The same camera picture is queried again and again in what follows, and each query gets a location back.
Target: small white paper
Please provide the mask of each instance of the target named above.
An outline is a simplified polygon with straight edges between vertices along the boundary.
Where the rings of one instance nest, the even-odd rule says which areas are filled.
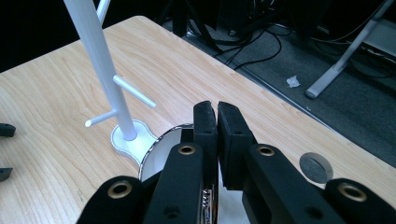
[[[297,80],[297,76],[290,77],[286,81],[288,82],[290,88],[300,86],[300,82]]]

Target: gray metal leg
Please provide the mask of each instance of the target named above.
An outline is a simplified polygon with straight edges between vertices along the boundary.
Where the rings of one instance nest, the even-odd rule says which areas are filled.
[[[306,92],[305,95],[311,99],[317,98],[320,93],[336,78],[347,66],[347,60],[352,56],[355,50],[359,47],[361,42],[370,34],[370,32],[376,27],[379,19],[392,5],[394,0],[386,0],[374,14],[374,16],[367,22],[363,30],[355,38],[346,52],[341,56],[337,63],[335,63],[326,73],[324,73]]]

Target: white base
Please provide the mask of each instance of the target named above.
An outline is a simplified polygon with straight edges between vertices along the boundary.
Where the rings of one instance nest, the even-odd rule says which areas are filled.
[[[133,122],[137,132],[136,139],[132,141],[125,140],[120,127],[117,126],[111,134],[111,144],[117,152],[134,159],[140,166],[143,158],[157,138],[149,131],[145,123],[137,119],[134,119]]]
[[[341,69],[335,69],[333,65],[326,73],[324,73],[308,90],[306,90],[305,95],[311,99],[317,98],[323,90],[332,83],[332,81],[340,75],[340,73],[346,67],[346,63],[343,64]]]

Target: black cable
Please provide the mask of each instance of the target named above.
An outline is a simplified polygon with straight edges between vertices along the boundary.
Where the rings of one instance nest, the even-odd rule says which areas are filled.
[[[319,41],[319,42],[324,42],[324,43],[337,43],[337,41],[342,40],[342,39],[346,39],[347,37],[349,37],[350,35],[353,35],[356,31],[358,31],[363,25],[365,25],[373,16],[374,14],[382,7],[382,5],[385,3],[385,1],[380,4],[371,14],[368,18],[366,18],[361,24],[359,24],[355,29],[353,29],[352,31],[348,32],[346,35],[343,35],[341,37],[337,37],[335,39],[331,39],[331,40],[323,40],[323,39],[317,39],[314,37],[311,37],[311,39]]]
[[[258,40],[258,39],[262,36],[262,34],[264,34],[264,30],[261,30],[260,33],[259,33],[254,39],[252,39],[249,43],[246,43],[245,45],[240,46],[240,47],[239,47],[239,50],[238,50],[233,56],[231,56],[231,57],[225,62],[225,64],[226,64],[226,65],[230,64],[230,63],[233,61],[233,59],[242,51],[242,49],[244,49],[244,47],[246,47],[246,46],[248,46],[248,45],[254,43],[256,40]]]
[[[360,50],[362,50],[363,52],[365,52],[366,54],[368,54],[370,56],[374,56],[376,58],[379,58],[380,60],[386,60],[389,63],[396,65],[395,60],[391,59],[390,57],[386,56],[385,54],[383,54],[381,52],[375,52],[375,50],[369,49],[369,48],[365,47],[364,45],[360,46]]]
[[[319,50],[321,50],[321,51],[323,51],[323,52],[325,52],[325,53],[327,53],[327,54],[329,54],[329,55],[332,55],[332,56],[341,56],[341,55],[343,55],[343,53],[344,52],[338,52],[338,53],[332,53],[332,52],[329,52],[329,51],[327,51],[326,49],[324,49],[323,47],[321,47],[320,45],[319,45],[319,43],[321,43],[321,44],[327,44],[327,45],[330,45],[330,44],[333,44],[333,43],[323,43],[323,42],[319,42],[319,41],[315,41],[314,40],[314,44],[315,44],[315,46],[317,47],[317,49],[319,49]]]
[[[273,31],[271,31],[274,35],[277,35],[277,36],[286,37],[286,36],[291,35],[293,32],[295,32],[293,29],[289,28],[289,27],[286,26],[286,25],[280,24],[280,23],[268,22],[268,24],[271,25],[271,26],[280,27],[280,28],[282,28],[282,29],[285,29],[285,30],[288,30],[288,31],[289,31],[289,32],[286,33],[286,34],[277,34],[277,33],[273,32]]]
[[[277,23],[270,23],[270,22],[268,22],[268,24],[281,27],[281,28],[283,28],[283,29],[285,29],[285,30],[289,30],[289,32],[288,32],[287,34],[285,34],[285,35],[276,34],[276,33],[272,32],[272,31],[270,32],[270,31],[266,30],[266,31],[267,31],[268,33],[270,33],[271,35],[276,35],[276,36],[289,36],[289,35],[291,35],[291,34],[293,33],[293,30],[292,30],[292,29],[290,29],[289,27],[286,27],[286,26],[284,26],[284,25],[277,24]],[[247,43],[246,46],[247,46],[248,44],[253,43],[253,42],[256,41],[258,38],[260,38],[260,37],[262,36],[262,34],[264,33],[264,31],[265,31],[265,30],[262,30],[261,33],[259,34],[259,36],[257,36],[257,37],[256,37],[255,39],[253,39],[251,42]],[[238,52],[236,52],[236,53],[232,56],[232,58],[230,58],[230,59],[228,59],[228,60],[226,61],[225,64],[228,65],[228,64],[233,60],[233,58],[235,58],[235,56],[242,50],[241,48],[244,48],[244,47],[245,47],[245,46],[239,46],[239,47],[235,47],[235,48],[232,48],[232,49],[226,49],[226,50],[224,50],[224,51],[221,52],[221,53],[218,53],[218,54],[213,55],[213,57],[216,58],[216,57],[218,57],[218,56],[220,56],[221,54],[224,54],[224,53],[226,53],[226,52],[239,49]]]
[[[367,59],[367,62],[372,67],[376,67],[378,69],[385,71],[386,73],[389,74],[389,77],[396,76],[396,73],[394,73],[395,68],[391,69],[382,62],[382,60],[386,59],[384,56],[377,56],[377,55],[369,54],[368,52],[366,52],[366,59]]]
[[[235,67],[234,70],[237,70],[237,69],[239,69],[239,68],[241,68],[241,67],[243,67],[243,66],[245,66],[245,65],[248,65],[248,64],[262,63],[262,62],[269,61],[269,60],[275,58],[275,57],[280,53],[280,51],[282,50],[282,43],[280,42],[279,37],[277,37],[276,35],[274,35],[272,32],[268,32],[268,31],[267,31],[267,33],[270,34],[270,35],[272,35],[272,36],[276,39],[277,44],[279,45],[278,51],[277,51],[274,55],[272,55],[272,56],[270,56],[270,57],[268,57],[268,58],[260,59],[260,60],[257,60],[257,61],[251,61],[251,62],[247,62],[247,63],[241,63],[241,64],[237,65],[237,66]]]
[[[371,78],[389,78],[389,77],[394,77],[396,74],[388,74],[384,77],[378,77],[378,76],[373,76],[369,75],[366,73],[363,73],[360,69],[358,69],[355,64],[352,62],[352,60],[349,60],[349,64],[352,66],[353,69],[355,69],[360,75],[365,76],[365,77],[371,77]]]
[[[194,27],[194,25],[191,23],[191,20],[187,20],[187,24],[189,26],[189,29],[192,31],[193,34],[195,34],[198,37],[202,37],[201,33],[197,31]],[[241,38],[237,40],[219,40],[219,39],[213,39],[216,44],[218,45],[223,45],[223,46],[238,46],[238,45],[243,45],[247,41],[249,41],[249,37],[251,34],[246,34],[242,36]]]
[[[251,43],[251,38],[252,38],[252,37],[253,37],[253,35],[250,34],[250,37],[248,38],[248,41],[246,41],[244,44],[242,44],[242,45],[240,45],[240,46],[236,46],[236,47],[230,48],[230,49],[225,49],[223,52],[219,52],[219,53],[217,53],[217,54],[212,55],[212,57],[216,58],[216,57],[219,57],[221,54],[224,54],[224,53],[227,53],[227,52],[236,50],[236,49],[240,49],[240,48],[242,48],[243,46],[248,45],[249,43]]]

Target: metal ring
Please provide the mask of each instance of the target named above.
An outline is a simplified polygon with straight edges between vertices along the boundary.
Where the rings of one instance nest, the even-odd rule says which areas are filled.
[[[195,152],[195,147],[192,147],[192,146],[183,146],[183,147],[180,147],[180,148],[178,149],[178,152],[179,152],[180,154],[183,154],[183,155],[188,156],[188,155],[191,155],[192,153]]]
[[[108,197],[112,199],[120,199],[127,196],[132,191],[132,185],[129,181],[117,181],[110,186],[107,191]]]
[[[269,147],[257,147],[257,151],[263,156],[274,156],[275,152]]]
[[[362,203],[367,200],[367,195],[361,189],[358,189],[353,185],[343,183],[338,186],[338,190],[342,195],[353,201]]]

